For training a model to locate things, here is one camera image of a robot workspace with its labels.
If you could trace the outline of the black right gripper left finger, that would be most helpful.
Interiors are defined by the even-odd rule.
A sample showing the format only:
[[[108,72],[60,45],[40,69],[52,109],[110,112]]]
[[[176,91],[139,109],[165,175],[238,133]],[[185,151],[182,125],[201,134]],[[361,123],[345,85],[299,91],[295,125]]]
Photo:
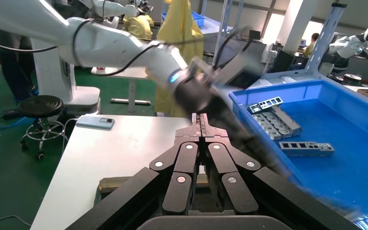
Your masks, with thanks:
[[[69,230],[163,230],[152,227],[154,214],[186,216],[196,185],[201,127],[192,115],[189,127],[175,132],[173,146],[130,177],[73,222]]]

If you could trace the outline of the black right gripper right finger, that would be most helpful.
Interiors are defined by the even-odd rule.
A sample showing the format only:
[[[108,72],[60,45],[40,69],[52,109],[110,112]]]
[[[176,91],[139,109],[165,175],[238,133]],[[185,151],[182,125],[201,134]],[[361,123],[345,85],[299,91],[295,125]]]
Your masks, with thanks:
[[[355,230],[342,210],[317,200],[294,182],[285,161],[286,174],[279,175],[230,142],[226,130],[211,126],[202,114],[202,163],[211,191],[222,210],[259,222],[258,227],[278,230]]]

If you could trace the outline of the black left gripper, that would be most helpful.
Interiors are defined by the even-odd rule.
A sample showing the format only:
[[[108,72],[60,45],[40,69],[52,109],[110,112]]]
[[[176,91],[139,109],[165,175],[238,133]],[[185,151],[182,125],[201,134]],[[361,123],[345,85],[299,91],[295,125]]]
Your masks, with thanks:
[[[232,146],[251,156],[279,175],[286,167],[255,132],[249,131],[234,115],[212,86],[187,69],[173,75],[173,98],[186,117],[207,114],[211,126],[227,131]]]

